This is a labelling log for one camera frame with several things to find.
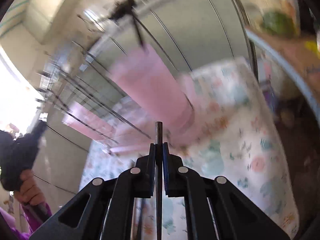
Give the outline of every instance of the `green object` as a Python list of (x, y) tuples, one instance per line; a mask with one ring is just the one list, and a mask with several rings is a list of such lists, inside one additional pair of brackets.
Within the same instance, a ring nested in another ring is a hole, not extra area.
[(292, 19), (280, 11), (268, 11), (265, 13), (261, 28), (269, 34), (287, 38), (295, 36), (296, 33)]

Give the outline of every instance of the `metal bar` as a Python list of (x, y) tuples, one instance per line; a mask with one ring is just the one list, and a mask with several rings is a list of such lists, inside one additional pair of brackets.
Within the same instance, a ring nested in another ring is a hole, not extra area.
[(83, 125), (85, 125), (86, 127), (90, 128), (91, 130), (97, 132), (99, 135), (105, 137), (105, 139), (110, 139), (111, 141), (113, 141), (116, 144), (119, 144), (116, 140), (113, 140), (112, 138), (110, 138), (109, 136), (106, 136), (105, 134), (97, 131), (95, 128), (91, 127), (90, 125), (87, 125), (85, 122), (81, 121), (79, 118), (76, 118), (73, 114), (71, 114), (70, 112), (63, 110), (67, 115), (70, 115), (72, 118), (76, 119), (78, 122), (82, 123)]
[[(160, 6), (163, 6), (166, 3), (171, 2), (172, 0), (151, 0), (149, 3), (147, 3), (143, 8), (136, 10), (136, 13), (139, 15), (139, 17), (146, 16), (151, 10), (155, 10), (159, 8)], [(130, 22), (128, 19), (123, 19), (121, 22), (119, 22), (119, 28), (113, 33), (113, 37), (121, 34), (123, 30), (125, 30), (126, 27), (130, 25)], [(101, 52), (101, 48), (108, 45), (106, 42), (109, 40), (109, 34), (103, 35), (90, 49), (92, 54), (98, 54)]]
[(88, 52), (84, 47), (82, 47), (79, 43), (76, 43), (75, 41), (72, 41), (74, 44), (76, 44), (78, 47), (80, 47), (87, 55), (89, 55), (90, 57), (92, 57), (94, 59), (95, 62), (97, 62), (101, 67), (103, 67), (103, 69), (105, 71), (108, 72), (108, 70), (104, 67), (104, 65), (102, 65), (102, 63), (100, 61), (98, 61), (98, 59), (92, 55), (90, 52)]
[[(66, 78), (69, 79), (69, 82), (70, 82), (70, 80), (71, 80), (73, 83), (75, 83), (78, 87), (80, 87), (83, 91), (85, 91), (86, 96), (90, 98), (91, 94), (88, 93), (87, 90), (86, 90), (83, 86), (81, 86), (81, 85), (80, 85), (79, 83), (77, 83), (72, 77), (70, 77), (68, 73), (64, 72), (62, 69), (60, 69), (60, 70), (61, 70), (61, 72), (64, 73), (64, 75), (66, 76)], [(127, 124), (130, 125), (132, 128), (134, 128), (135, 130), (139, 131), (141, 134), (143, 134), (143, 135), (145, 135), (146, 137), (148, 137), (149, 139), (151, 139), (151, 137), (150, 137), (148, 134), (146, 134), (146, 133), (144, 133), (143, 131), (141, 131), (138, 127), (136, 127), (135, 125), (133, 125), (132, 123), (130, 123), (128, 120), (126, 120), (125, 118), (123, 118), (121, 115), (119, 115), (117, 112), (115, 112), (112, 108), (110, 108), (109, 106), (105, 105), (105, 104), (104, 104), (103, 102), (101, 102), (100, 100), (96, 99), (93, 95), (91, 96), (90, 99), (91, 99), (93, 102), (95, 102), (96, 104), (98, 104), (98, 105), (106, 108), (107, 110), (109, 110), (110, 113), (111, 113), (114, 117), (118, 118), (118, 119), (121, 120), (122, 122), (127, 123)]]
[(75, 92), (73, 92), (72, 90), (71, 90), (71, 92), (74, 93), (77, 98), (80, 98), (83, 102), (85, 102), (85, 101), (84, 101), (80, 96), (78, 96)]
[(162, 122), (156, 122), (156, 226), (157, 240), (162, 232)]
[(217, 10), (215, 9), (213, 3), (211, 2), (211, 0), (208, 0), (208, 1), (209, 1), (209, 3), (211, 4), (214, 12), (216, 13), (216, 15), (217, 15), (217, 17), (218, 17), (218, 19), (219, 19), (219, 22), (220, 22), (220, 24), (221, 24), (221, 27), (222, 27), (222, 29), (223, 29), (223, 31), (224, 31), (224, 34), (225, 34), (226, 38), (227, 38), (227, 41), (228, 41), (228, 44), (229, 44), (229, 47), (230, 47), (230, 51), (231, 51), (232, 57), (235, 58), (235, 56), (233, 55), (233, 52), (232, 52), (232, 48), (231, 48), (231, 45), (230, 45), (230, 41), (229, 41), (227, 32), (226, 32), (226, 30), (225, 30), (225, 28), (224, 28), (224, 26), (223, 26), (223, 24), (222, 24), (222, 21), (221, 21), (221, 19), (220, 19), (220, 16), (219, 16)]
[(185, 206), (185, 210), (186, 210), (186, 223), (187, 223), (188, 240), (194, 240), (193, 234), (192, 234), (191, 217), (190, 217), (190, 204), (189, 204), (189, 199), (187, 196), (184, 197), (184, 206)]
[(118, 44), (118, 42), (116, 42), (112, 37), (110, 37), (110, 39), (114, 42), (114, 44), (116, 44), (116, 45), (118, 46), (119, 49), (122, 50), (122, 52), (123, 52), (124, 54), (126, 54), (126, 52), (125, 52), (124, 49)]
[(97, 131), (95, 128), (91, 127), (90, 125), (86, 124), (85, 122), (81, 121), (79, 118), (77, 118), (77, 117), (75, 117), (73, 114), (71, 114), (71, 113), (69, 112), (68, 106), (60, 99), (60, 97), (58, 97), (58, 96), (57, 96), (55, 93), (53, 93), (52, 91), (50, 91), (50, 92), (55, 96), (55, 98), (57, 98), (57, 99), (60, 101), (60, 103), (62, 103), (62, 106), (63, 106), (64, 108), (66, 108), (66, 109), (61, 108), (62, 111), (64, 111), (66, 114), (70, 115), (72, 118), (76, 119), (78, 122), (82, 123), (82, 124), (85, 125), (86, 127), (90, 128), (91, 130), (96, 131), (99, 135), (101, 135), (101, 136), (103, 136), (103, 137), (106, 137), (105, 139), (110, 139), (111, 141), (113, 141), (113, 142), (115, 142), (116, 144), (118, 144), (118, 142), (117, 142), (116, 140), (113, 140), (112, 138), (106, 136), (105, 134)]
[(245, 25), (250, 25), (249, 17), (247, 15), (247, 13), (245, 12), (241, 1), (239, 1), (239, 0), (231, 0), (231, 1), (233, 3), (233, 6), (236, 9), (238, 18), (240, 20), (241, 28), (244, 33), (244, 38), (245, 38), (245, 42), (247, 44), (248, 55), (249, 55), (250, 65), (251, 65), (253, 74), (254, 74), (255, 78), (257, 79), (257, 81), (259, 82), (256, 51), (255, 51), (253, 42), (249, 40), (248, 35), (246, 34), (246, 31), (244, 28)]
[[(78, 47), (80, 47), (80, 48), (81, 48), (86, 54), (88, 54), (90, 57), (92, 57), (92, 58), (94, 59), (94, 61), (97, 62), (105, 71), (109, 72), (109, 71), (102, 65), (102, 63), (98, 61), (98, 59), (97, 59), (94, 55), (90, 54), (87, 50), (85, 50), (84, 47), (82, 47), (80, 44), (76, 43), (75, 41), (73, 41), (73, 43), (76, 44)], [(86, 60), (86, 62), (89, 63), (90, 67), (92, 67), (100, 76), (102, 76), (105, 81), (107, 81), (115, 90), (117, 90), (117, 91), (120, 93), (120, 95), (126, 96), (126, 95), (124, 95), (124, 94), (122, 93), (122, 91), (120, 91), (117, 87), (115, 87), (115, 86), (111, 83), (111, 82), (112, 82), (111, 79), (109, 79), (109, 78), (105, 77), (104, 75), (102, 75), (102, 74), (94, 67), (94, 65), (93, 65), (91, 62), (89, 62), (89, 61), (87, 61), (87, 60)]]
[(137, 33), (137, 36), (138, 36), (138, 40), (139, 40), (139, 44), (141, 47), (144, 47), (144, 41), (142, 39), (142, 35), (141, 35), (141, 32), (139, 30), (139, 27), (138, 27), (138, 24), (137, 24), (137, 20), (136, 20), (136, 15), (135, 13), (132, 11), (132, 7), (130, 8), (130, 10), (128, 11), (128, 13), (132, 16), (132, 23), (133, 23), (133, 26), (136, 30), (136, 33)]
[[(83, 79), (81, 79), (80, 77), (76, 76), (76, 78), (80, 79), (84, 84), (86, 84), (88, 86), (88, 88), (92, 89), (93, 91), (99, 93), (99, 91), (97, 91), (96, 89), (94, 89), (93, 87), (91, 87), (87, 82), (85, 82)], [(114, 101), (110, 100), (109, 98), (104, 97), (106, 100), (110, 101), (111, 103), (115, 104)]]
[(68, 142), (74, 144), (75, 146), (79, 147), (80, 149), (84, 150), (85, 152), (88, 152), (87, 149), (81, 147), (80, 145), (78, 145), (78, 144), (74, 143), (73, 141), (69, 140), (68, 138), (64, 137), (61, 133), (59, 133), (59, 132), (57, 132), (55, 129), (51, 128), (48, 124), (47, 124), (47, 127), (48, 127), (50, 130), (52, 130), (53, 132), (55, 132), (56, 134), (58, 134), (59, 136), (61, 136), (62, 138), (64, 138), (65, 140), (67, 140)]
[(137, 18), (138, 23), (140, 23), (140, 25), (144, 28), (144, 30), (150, 35), (150, 37), (154, 40), (154, 42), (159, 46), (159, 48), (162, 50), (162, 52), (164, 53), (164, 55), (167, 57), (167, 59), (170, 61), (172, 67), (176, 70), (179, 71), (178, 69), (175, 68), (173, 61), (171, 60), (171, 58), (169, 57), (169, 55), (165, 52), (164, 48), (162, 48), (162, 46), (160, 45), (160, 43), (156, 40), (156, 38), (151, 34), (151, 32), (147, 29), (147, 27), (145, 27), (145, 25)]
[(177, 49), (179, 50), (179, 52), (181, 53), (182, 57), (184, 58), (185, 62), (187, 63), (188, 67), (190, 68), (190, 70), (192, 71), (192, 68), (190, 67), (186, 57), (183, 55), (181, 49), (179, 48), (178, 44), (176, 43), (176, 41), (174, 40), (174, 38), (172, 37), (172, 35), (170, 34), (170, 32), (168, 31), (168, 29), (165, 27), (165, 25), (163, 24), (163, 22), (159, 19), (159, 17), (152, 11), (150, 10), (151, 13), (153, 14), (153, 16), (157, 19), (157, 21), (161, 24), (161, 26), (164, 28), (164, 30), (166, 31), (166, 33), (169, 35), (169, 37), (171, 38), (171, 40), (173, 41), (173, 43), (176, 45)]
[(124, 96), (124, 97), (126, 96), (126, 94), (124, 94), (121, 90), (119, 90), (119, 88), (117, 88), (114, 84), (111, 83), (111, 82), (113, 82), (112, 80), (110, 80), (110, 79), (107, 78), (106, 76), (102, 75), (102, 74), (95, 68), (95, 66), (94, 66), (91, 62), (89, 62), (89, 61), (87, 61), (87, 62), (89, 63), (90, 67), (92, 67), (92, 68), (94, 69), (94, 71), (96, 71), (100, 76), (102, 76), (102, 78), (103, 78), (105, 81), (107, 81), (115, 90), (117, 90), (120, 95), (122, 95), (122, 96)]

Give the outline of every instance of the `human hand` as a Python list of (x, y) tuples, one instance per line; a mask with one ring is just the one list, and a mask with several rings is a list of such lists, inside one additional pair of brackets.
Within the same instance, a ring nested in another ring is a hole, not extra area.
[(20, 179), (23, 181), (20, 191), (14, 191), (13, 194), (16, 200), (20, 203), (29, 203), (31, 206), (45, 202), (44, 194), (38, 188), (32, 170), (21, 172)]

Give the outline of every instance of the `floral blanket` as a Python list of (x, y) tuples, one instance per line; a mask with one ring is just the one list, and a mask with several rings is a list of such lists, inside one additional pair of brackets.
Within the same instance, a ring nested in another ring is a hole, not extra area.
[[(222, 61), (190, 73), (206, 120), (202, 140), (183, 149), (169, 149), (185, 166), (201, 176), (222, 175), (252, 200), (291, 238), (299, 228), (284, 150), (247, 62), (243, 58)], [(80, 189), (93, 178), (113, 179), (135, 165), (148, 151), (109, 155), (93, 141)], [(142, 239), (156, 239), (155, 198), (137, 199), (133, 231), (142, 210)], [(183, 198), (163, 197), (163, 239), (187, 239)]]

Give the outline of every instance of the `shelf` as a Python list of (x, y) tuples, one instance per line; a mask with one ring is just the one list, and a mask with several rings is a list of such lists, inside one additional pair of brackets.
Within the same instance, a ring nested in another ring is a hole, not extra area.
[(315, 37), (285, 39), (245, 27), (248, 38), (267, 51), (295, 82), (306, 98), (320, 126), (320, 59), (305, 46)]

